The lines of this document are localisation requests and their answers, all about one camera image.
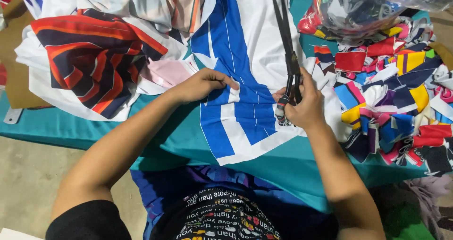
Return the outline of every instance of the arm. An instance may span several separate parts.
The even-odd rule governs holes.
[[[205,98],[213,89],[239,87],[228,76],[202,69],[164,92],[91,146],[60,184],[51,220],[92,200],[113,202],[110,189],[180,105]]]
[[[286,117],[307,133],[327,200],[340,225],[338,239],[385,239],[379,212],[370,192],[326,124],[323,96],[316,89],[312,76],[303,68],[303,100],[285,106]],[[275,101],[285,88],[273,94]]]

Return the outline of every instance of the scissors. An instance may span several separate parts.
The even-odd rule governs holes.
[[[286,82],[286,92],[277,102],[277,109],[275,110],[275,116],[280,126],[290,126],[291,122],[285,117],[285,105],[289,102],[291,97],[291,86],[294,81],[294,97],[296,104],[302,101],[302,95],[300,94],[299,84],[302,81],[302,75],[300,74],[299,62],[297,60],[296,52],[293,49],[293,41],[291,39],[291,32],[289,30],[288,13],[285,0],[281,0],[283,5],[282,14],[280,14],[280,7],[277,4],[277,0],[272,0],[274,3],[275,16],[277,17],[277,24],[280,29],[280,35],[283,41],[283,47],[285,49],[285,60],[286,69],[288,71],[288,80]]]

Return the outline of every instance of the table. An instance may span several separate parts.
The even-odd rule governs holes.
[[[291,0],[291,13],[298,22],[312,0]],[[420,12],[418,17],[427,17]],[[327,45],[338,51],[336,42],[301,35],[301,45],[307,57],[313,56],[313,46]],[[141,95],[132,106],[133,115],[157,96]],[[0,118],[9,103],[5,94],[0,98]],[[119,122],[93,122],[70,115],[57,108],[24,110],[17,124],[0,122],[0,135],[12,139],[86,150],[95,141],[116,127]],[[368,187],[425,176],[426,167],[386,165],[379,155],[370,155],[364,163],[350,156],[354,167]],[[217,164],[200,127],[199,103],[178,108],[142,155],[132,170],[165,170],[181,165]],[[308,138],[296,137],[276,149],[251,161],[226,167],[261,177],[289,191],[311,207],[329,211],[313,152]]]

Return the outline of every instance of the hand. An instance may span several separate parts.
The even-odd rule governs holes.
[[[228,75],[216,70],[203,68],[166,92],[173,93],[177,101],[184,104],[206,98],[212,90],[221,89],[227,85],[232,89],[239,89],[239,86]]]
[[[325,124],[323,112],[323,95],[313,83],[312,76],[304,68],[300,68],[303,76],[303,83],[299,86],[302,94],[302,102],[293,106],[287,103],[285,106],[285,116],[292,124],[303,128],[306,132]],[[281,88],[272,97],[277,102],[286,92],[286,87]],[[291,101],[294,100],[294,92],[291,93]]]

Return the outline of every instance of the black sleeve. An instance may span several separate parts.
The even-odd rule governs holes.
[[[46,240],[130,240],[116,205],[107,200],[89,201],[67,210],[46,232]]]

